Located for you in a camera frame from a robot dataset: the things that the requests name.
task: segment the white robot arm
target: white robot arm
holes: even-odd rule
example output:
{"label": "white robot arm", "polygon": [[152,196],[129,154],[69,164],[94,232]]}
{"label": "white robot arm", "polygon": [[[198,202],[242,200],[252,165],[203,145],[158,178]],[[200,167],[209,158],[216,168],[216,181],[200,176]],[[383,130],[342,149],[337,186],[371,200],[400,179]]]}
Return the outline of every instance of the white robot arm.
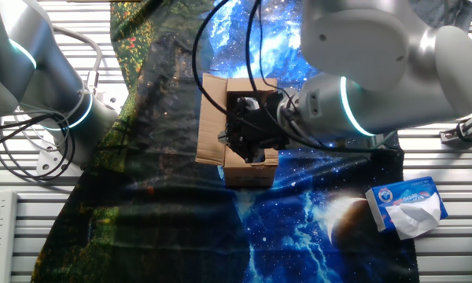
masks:
{"label": "white robot arm", "polygon": [[[0,116],[19,105],[25,111],[45,109],[69,116],[76,144],[73,162],[79,166],[89,162],[117,118],[115,110],[94,96],[97,72],[88,77],[84,82],[60,51],[53,25],[36,0],[0,0]],[[56,122],[40,123],[55,141],[64,140]]]}
{"label": "white robot arm", "polygon": [[[291,99],[267,103],[265,110],[275,111],[289,134],[284,138],[327,142],[372,137],[472,113],[472,41],[464,31],[428,26],[408,1],[303,3],[301,49],[323,74],[310,78]],[[253,120],[256,125],[262,121]],[[238,144],[233,129],[229,125],[222,136],[247,162],[255,161],[251,157],[258,154],[242,149],[256,146]],[[269,146],[253,139],[246,125],[238,130],[242,141]]]}

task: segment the cardboard box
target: cardboard box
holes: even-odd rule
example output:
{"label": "cardboard box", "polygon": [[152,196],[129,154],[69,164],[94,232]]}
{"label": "cardboard box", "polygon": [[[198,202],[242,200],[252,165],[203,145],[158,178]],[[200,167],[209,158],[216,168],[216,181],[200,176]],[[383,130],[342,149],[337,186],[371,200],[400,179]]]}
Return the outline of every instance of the cardboard box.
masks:
{"label": "cardboard box", "polygon": [[[266,79],[276,85],[276,79]],[[224,108],[228,98],[258,97],[274,88],[256,79],[258,94],[254,94],[248,79],[223,79],[214,75],[203,75],[203,87],[215,102]],[[275,181],[278,167],[278,151],[265,149],[265,160],[261,163],[246,164],[245,161],[229,147],[219,142],[220,132],[226,130],[226,115],[217,110],[203,96],[199,121],[199,137],[197,140],[196,162],[223,166],[226,186],[228,187],[271,187]]]}

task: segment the galaxy print cloth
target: galaxy print cloth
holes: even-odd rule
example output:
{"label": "galaxy print cloth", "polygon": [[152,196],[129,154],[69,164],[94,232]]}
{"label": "galaxy print cloth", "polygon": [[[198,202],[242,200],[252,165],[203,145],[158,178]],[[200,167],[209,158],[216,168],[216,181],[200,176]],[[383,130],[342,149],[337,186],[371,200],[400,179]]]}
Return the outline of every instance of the galaxy print cloth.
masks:
{"label": "galaxy print cloth", "polygon": [[[201,93],[191,46],[214,5],[112,4],[130,97],[57,217],[32,281],[418,282],[414,241],[378,233],[364,199],[372,186],[402,180],[402,159],[282,151],[272,188],[240,190],[225,188],[217,166],[195,162]],[[201,39],[200,72],[246,77],[251,5],[231,0],[216,14]],[[300,2],[265,1],[263,19],[264,74],[300,89],[317,73],[301,56]],[[258,77],[258,24],[253,30]]]}

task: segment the tissue box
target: tissue box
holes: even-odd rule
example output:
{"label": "tissue box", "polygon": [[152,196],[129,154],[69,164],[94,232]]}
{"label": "tissue box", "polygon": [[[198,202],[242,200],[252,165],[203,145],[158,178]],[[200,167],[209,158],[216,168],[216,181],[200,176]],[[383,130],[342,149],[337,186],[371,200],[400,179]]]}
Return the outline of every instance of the tissue box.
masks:
{"label": "tissue box", "polygon": [[369,189],[365,195],[379,232],[386,232],[395,230],[395,225],[393,225],[392,219],[386,210],[387,207],[425,200],[434,193],[439,196],[441,219],[444,219],[448,217],[448,213],[431,177],[377,186]]}

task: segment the white tissue box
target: white tissue box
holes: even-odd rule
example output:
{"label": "white tissue box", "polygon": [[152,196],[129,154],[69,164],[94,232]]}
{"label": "white tissue box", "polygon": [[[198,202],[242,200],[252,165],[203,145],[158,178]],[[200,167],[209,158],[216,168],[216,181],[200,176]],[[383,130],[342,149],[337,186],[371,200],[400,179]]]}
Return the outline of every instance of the white tissue box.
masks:
{"label": "white tissue box", "polygon": [[396,230],[400,239],[416,237],[448,217],[431,177],[377,186],[366,192],[379,232]]}

